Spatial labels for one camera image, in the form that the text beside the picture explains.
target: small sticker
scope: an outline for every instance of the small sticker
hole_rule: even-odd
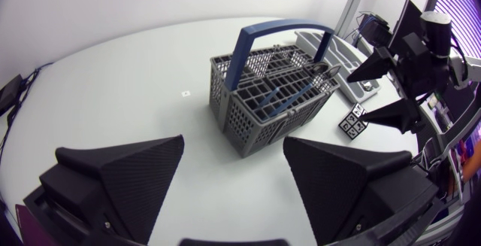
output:
[[[354,114],[350,114],[347,118],[346,118],[347,122],[349,122],[351,125],[354,125],[355,122],[357,122],[357,118],[355,118]]]
[[[364,111],[364,108],[359,103],[355,104],[355,108],[358,109],[360,112]]]
[[[355,130],[357,130],[357,132],[361,133],[365,128],[366,126],[361,123],[361,122],[357,122],[354,126],[352,126]]]
[[[360,110],[358,110],[357,108],[353,108],[352,112],[353,112],[354,115],[356,115],[357,117],[360,117],[360,116],[361,116],[361,112],[360,112]]]
[[[343,129],[343,131],[345,131],[345,132],[351,127],[351,125],[350,125],[347,121],[345,121],[345,120],[344,120],[339,126],[340,126],[341,129]]]
[[[347,132],[347,135],[349,135],[350,138],[355,138],[358,133],[355,129],[351,128],[348,132]]]

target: gray plastic basket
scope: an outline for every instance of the gray plastic basket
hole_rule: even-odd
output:
[[[300,28],[325,31],[314,57],[295,45],[250,51],[256,37]],[[240,31],[232,55],[211,58],[210,108],[242,157],[311,121],[339,87],[316,71],[332,33],[310,20],[260,23]]]

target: checkered cube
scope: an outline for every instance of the checkered cube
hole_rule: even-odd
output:
[[[368,126],[367,122],[362,122],[359,117],[366,113],[366,110],[356,103],[351,111],[339,123],[339,127],[346,133],[351,140],[357,137]]]

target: basket handle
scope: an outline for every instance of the basket handle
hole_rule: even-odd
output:
[[[314,62],[319,62],[324,58],[329,43],[331,43],[334,30],[323,26],[314,20],[274,20],[244,27],[239,33],[239,38],[237,39],[234,53],[232,54],[231,64],[228,67],[227,75],[225,76],[224,85],[227,89],[229,91],[237,89],[254,39],[290,29],[320,29],[325,31],[317,49],[317,53],[314,56]]]

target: white round table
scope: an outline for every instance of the white round table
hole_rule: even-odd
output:
[[[255,241],[284,238],[315,245],[282,140],[241,159],[208,106],[212,56],[231,53],[253,17],[167,26],[90,47],[45,68],[19,112],[0,165],[0,190],[11,211],[56,164],[58,147],[107,147],[182,134],[186,146],[159,213],[151,245],[182,238]],[[293,31],[256,40],[253,48],[294,44]],[[363,56],[351,47],[360,58]],[[363,106],[399,99],[385,77]],[[190,96],[182,92],[189,91]],[[417,153],[416,136],[370,124],[350,141],[337,125],[351,104],[337,91],[292,136],[365,150]],[[6,128],[6,116],[0,129]]]

